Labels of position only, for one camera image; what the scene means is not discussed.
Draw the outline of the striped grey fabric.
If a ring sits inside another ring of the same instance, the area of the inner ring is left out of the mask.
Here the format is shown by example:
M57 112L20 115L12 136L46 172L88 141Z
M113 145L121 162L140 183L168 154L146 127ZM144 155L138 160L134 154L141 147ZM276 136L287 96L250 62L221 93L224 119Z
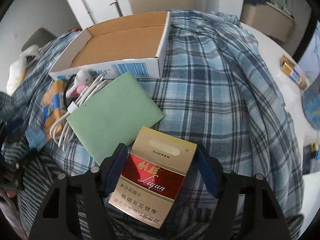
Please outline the striped grey fabric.
M90 162L88 153L76 142L66 151L52 141L44 145L40 155L25 171L25 189L21 192L12 190L5 198L1 197L1 212L18 239L29 238L35 216L57 175L61 172L69 176L80 175Z

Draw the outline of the gold blue small pack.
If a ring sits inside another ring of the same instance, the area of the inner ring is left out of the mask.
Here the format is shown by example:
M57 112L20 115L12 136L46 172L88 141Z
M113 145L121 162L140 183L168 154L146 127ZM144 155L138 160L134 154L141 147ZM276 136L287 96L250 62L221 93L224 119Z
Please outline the gold blue small pack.
M301 90L305 90L309 82L303 71L294 64L288 57L283 55L280 58L280 69L286 74Z

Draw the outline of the green paper envelope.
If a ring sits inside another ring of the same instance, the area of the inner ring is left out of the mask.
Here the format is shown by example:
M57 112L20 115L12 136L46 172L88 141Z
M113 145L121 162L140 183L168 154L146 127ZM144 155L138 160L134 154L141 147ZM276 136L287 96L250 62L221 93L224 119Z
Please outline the green paper envelope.
M97 164L120 143L131 144L143 126L152 127L164 114L131 73L94 94L67 118L76 137Z

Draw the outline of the blue plaid shirt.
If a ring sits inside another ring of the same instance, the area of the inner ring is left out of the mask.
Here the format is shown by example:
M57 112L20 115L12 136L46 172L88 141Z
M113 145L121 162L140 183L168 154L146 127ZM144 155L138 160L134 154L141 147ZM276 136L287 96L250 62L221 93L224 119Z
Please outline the blue plaid shirt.
M303 178L294 124L283 96L236 16L173 10L161 79L138 80L165 117L153 129L202 144L223 167L244 176L263 174L289 228L303 224ZM23 119L6 138L4 158L15 163L27 150L25 130L44 130L42 100L52 85L49 70L80 32L57 38L15 93L1 92L1 120ZM192 164L161 229L150 227L106 201L119 239L203 239L217 200Z

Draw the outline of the white cardboard box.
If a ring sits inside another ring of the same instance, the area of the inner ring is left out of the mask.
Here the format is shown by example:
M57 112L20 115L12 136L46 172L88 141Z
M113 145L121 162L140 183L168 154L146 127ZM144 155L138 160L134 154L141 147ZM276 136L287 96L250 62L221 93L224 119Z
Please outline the white cardboard box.
M170 12L134 14L81 31L49 71L53 80L68 80L80 70L115 79L129 72L140 79L163 76L170 33Z

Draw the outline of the dark grey chair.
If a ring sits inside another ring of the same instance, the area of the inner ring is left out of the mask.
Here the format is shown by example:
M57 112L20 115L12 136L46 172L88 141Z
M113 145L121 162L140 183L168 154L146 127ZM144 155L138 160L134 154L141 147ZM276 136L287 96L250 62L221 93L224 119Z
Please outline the dark grey chair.
M39 28L22 46L21 51L25 51L32 45L38 45L40 48L56 39L56 36L45 28Z

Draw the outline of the white pink plush toy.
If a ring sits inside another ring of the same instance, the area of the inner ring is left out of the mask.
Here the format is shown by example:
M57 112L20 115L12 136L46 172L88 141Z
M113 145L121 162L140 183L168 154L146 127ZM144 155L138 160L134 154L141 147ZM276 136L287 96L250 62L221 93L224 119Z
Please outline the white pink plush toy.
M67 89L66 98L75 98L93 83L93 77L87 70L81 69L75 76L73 85Z

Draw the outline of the gold red cigarette pack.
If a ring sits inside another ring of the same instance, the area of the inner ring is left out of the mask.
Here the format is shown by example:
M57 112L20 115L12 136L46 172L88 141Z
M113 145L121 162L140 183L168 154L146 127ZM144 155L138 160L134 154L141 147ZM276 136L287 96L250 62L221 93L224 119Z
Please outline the gold red cigarette pack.
M180 191L196 144L142 127L109 204L159 229Z

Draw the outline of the white plastic bag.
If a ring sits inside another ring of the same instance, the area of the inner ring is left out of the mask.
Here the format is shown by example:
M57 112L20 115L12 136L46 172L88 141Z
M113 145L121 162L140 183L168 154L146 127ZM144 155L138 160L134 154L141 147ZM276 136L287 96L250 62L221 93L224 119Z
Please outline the white plastic bag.
M22 51L18 59L10 65L6 92L12 95L25 79L28 69L40 58L40 48L33 44Z

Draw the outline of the beige vanity cabinet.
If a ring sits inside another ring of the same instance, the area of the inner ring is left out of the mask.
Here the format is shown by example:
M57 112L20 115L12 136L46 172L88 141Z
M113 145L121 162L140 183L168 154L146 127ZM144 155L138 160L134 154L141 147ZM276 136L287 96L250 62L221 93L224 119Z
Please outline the beige vanity cabinet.
M240 22L280 43L285 43L295 28L292 17L270 3L258 5L245 3Z

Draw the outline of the orange blue cigarette pack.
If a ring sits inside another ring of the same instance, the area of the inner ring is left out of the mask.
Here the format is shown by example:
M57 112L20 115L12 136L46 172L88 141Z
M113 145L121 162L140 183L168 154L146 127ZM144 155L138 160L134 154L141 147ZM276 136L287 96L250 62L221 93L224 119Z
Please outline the orange blue cigarette pack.
M56 120L66 113L66 108L63 104L64 89L63 81L54 81L43 96L44 127L48 140L52 138L49 134L51 127Z

